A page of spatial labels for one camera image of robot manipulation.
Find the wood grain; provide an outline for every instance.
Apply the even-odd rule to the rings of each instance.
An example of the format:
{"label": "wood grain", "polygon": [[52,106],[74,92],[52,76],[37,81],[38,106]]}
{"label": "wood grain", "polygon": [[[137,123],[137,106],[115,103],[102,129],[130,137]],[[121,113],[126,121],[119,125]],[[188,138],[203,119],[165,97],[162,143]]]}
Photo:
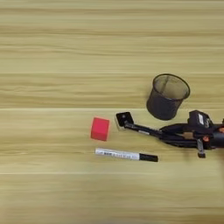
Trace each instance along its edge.
{"label": "wood grain", "polygon": [[[222,120],[223,11],[221,0],[0,0],[0,222],[223,224],[222,150],[201,160],[114,122],[131,111],[160,128],[192,109]],[[192,89],[169,122],[145,108],[162,73]],[[94,116],[111,121],[106,143],[89,137]]]}

